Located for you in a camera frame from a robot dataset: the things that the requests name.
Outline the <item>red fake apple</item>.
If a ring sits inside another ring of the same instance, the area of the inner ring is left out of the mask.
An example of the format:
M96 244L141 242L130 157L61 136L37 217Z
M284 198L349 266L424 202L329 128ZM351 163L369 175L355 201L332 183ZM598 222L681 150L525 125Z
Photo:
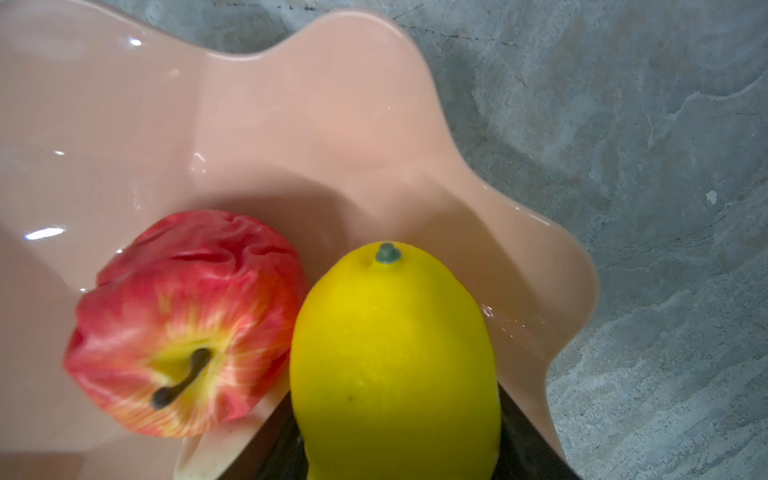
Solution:
M276 384L307 291L297 249L265 223L175 213L98 273L63 366L125 428L196 436L245 416Z

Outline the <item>pink wavy fruit bowl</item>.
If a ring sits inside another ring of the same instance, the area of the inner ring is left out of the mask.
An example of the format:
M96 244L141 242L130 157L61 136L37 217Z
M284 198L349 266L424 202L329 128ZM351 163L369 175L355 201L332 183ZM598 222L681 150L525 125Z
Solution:
M503 388L563 458L544 382L598 278L562 227L482 181L392 21L336 11L232 56L85 1L1 5L1 475L217 479L288 383L183 441L132 434L61 359L80 294L179 210L257 217L310 279L376 241L416 245L484 308Z

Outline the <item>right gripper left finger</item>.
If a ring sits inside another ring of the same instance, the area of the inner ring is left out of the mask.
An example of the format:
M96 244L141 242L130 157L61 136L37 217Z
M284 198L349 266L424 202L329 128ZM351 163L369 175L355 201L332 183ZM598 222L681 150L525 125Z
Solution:
M305 480L308 462L291 394L278 404L255 437L219 476L221 480Z

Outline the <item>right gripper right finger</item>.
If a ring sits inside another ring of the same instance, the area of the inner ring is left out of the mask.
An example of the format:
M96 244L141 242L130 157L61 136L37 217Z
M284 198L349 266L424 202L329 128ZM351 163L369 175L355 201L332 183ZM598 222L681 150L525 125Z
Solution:
M493 479L580 480L502 386L499 386L499 396L502 430Z

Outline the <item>yellow fake lemon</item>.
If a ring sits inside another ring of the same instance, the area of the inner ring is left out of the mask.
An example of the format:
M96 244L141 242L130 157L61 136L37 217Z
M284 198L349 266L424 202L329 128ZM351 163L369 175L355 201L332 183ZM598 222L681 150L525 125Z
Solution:
M422 249L362 246L312 287L290 393L312 479L493 475L502 420L483 313Z

